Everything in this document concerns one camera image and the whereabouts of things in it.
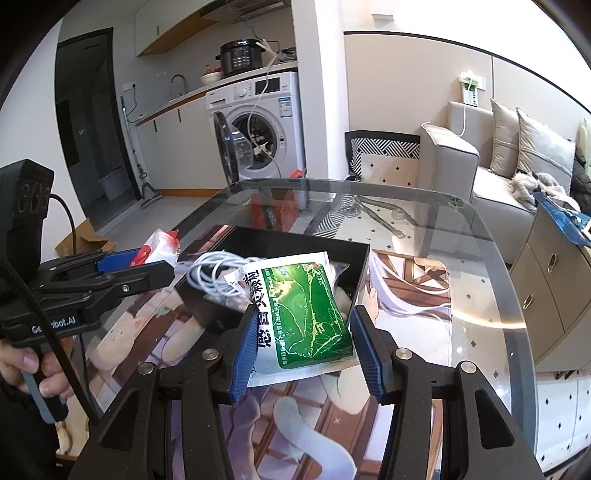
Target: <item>range hood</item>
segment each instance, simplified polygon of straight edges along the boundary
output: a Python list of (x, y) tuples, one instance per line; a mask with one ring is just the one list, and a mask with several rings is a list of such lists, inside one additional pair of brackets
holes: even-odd
[(242, 21), (241, 17), (250, 20), (290, 5), (291, 0), (214, 0), (199, 10), (199, 16), (216, 22), (236, 23)]

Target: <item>doorway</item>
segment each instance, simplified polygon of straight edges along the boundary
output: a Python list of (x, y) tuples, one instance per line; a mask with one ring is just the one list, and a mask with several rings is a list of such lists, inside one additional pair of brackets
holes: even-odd
[(57, 45), (56, 116), (70, 178), (95, 230), (141, 197), (123, 141), (113, 78), (113, 29)]

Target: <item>grey pillow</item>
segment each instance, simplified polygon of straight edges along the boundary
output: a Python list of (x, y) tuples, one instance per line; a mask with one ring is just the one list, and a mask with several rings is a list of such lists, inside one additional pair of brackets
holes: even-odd
[(526, 172), (545, 172), (570, 191), (573, 176), (575, 144), (553, 132), (548, 126), (530, 118), (520, 108), (519, 157), (517, 168)]
[(519, 118), (517, 113), (491, 99), (495, 122), (492, 138), (491, 172), (510, 179), (517, 168)]

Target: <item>black box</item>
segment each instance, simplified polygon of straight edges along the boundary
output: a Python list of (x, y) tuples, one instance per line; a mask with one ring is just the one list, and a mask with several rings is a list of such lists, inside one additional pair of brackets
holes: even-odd
[[(330, 261), (349, 265), (339, 276), (337, 286), (355, 300), (365, 285), (370, 248), (368, 244), (333, 238), (235, 226), (210, 251), (226, 250), (241, 257), (260, 258), (327, 252)], [(204, 299), (204, 292), (191, 287), (185, 279), (177, 284), (176, 289), (190, 313), (206, 328), (189, 355), (212, 347), (224, 330), (235, 328), (242, 318), (242, 313)]]

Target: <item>glass table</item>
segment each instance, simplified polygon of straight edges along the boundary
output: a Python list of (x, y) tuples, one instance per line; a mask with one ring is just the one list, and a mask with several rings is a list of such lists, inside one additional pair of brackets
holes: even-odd
[[(351, 181), (243, 181), (178, 225), (180, 260), (207, 251), (231, 226), (369, 244), (365, 286), (352, 304), (365, 305), (378, 328), (426, 361), (474, 362), (535, 451), (535, 376), (521, 306), (470, 204)], [(90, 389), (103, 409), (140, 363), (174, 365), (217, 338), (213, 330), (228, 308), (182, 276), (176, 287), (126, 299), (90, 343)], [(433, 401), (428, 478), (438, 478), (442, 411)], [(369, 396), (356, 366), (251, 388), (239, 404), (220, 409), (220, 420), (236, 478), (313, 479), (322, 472), (323, 479), (353, 480), (379, 471), (392, 412)], [(177, 418), (176, 478), (183, 477), (179, 430)]]

